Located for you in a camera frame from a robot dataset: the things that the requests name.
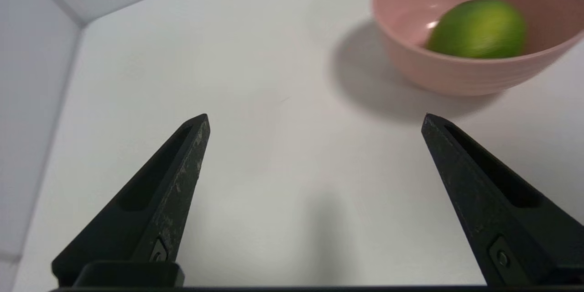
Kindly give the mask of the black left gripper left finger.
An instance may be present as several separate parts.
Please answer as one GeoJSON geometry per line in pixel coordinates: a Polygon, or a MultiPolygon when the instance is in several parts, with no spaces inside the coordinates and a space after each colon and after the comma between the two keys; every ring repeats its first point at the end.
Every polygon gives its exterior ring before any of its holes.
{"type": "Polygon", "coordinates": [[[185,121],[52,261],[59,287],[181,287],[177,264],[207,115],[185,121]]]}

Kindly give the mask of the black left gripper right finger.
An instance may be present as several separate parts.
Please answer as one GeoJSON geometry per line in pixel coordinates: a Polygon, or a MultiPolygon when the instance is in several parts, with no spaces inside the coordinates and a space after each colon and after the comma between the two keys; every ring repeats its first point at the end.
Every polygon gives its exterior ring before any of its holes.
{"type": "Polygon", "coordinates": [[[449,120],[421,132],[487,286],[583,286],[580,222],[449,120]]]}

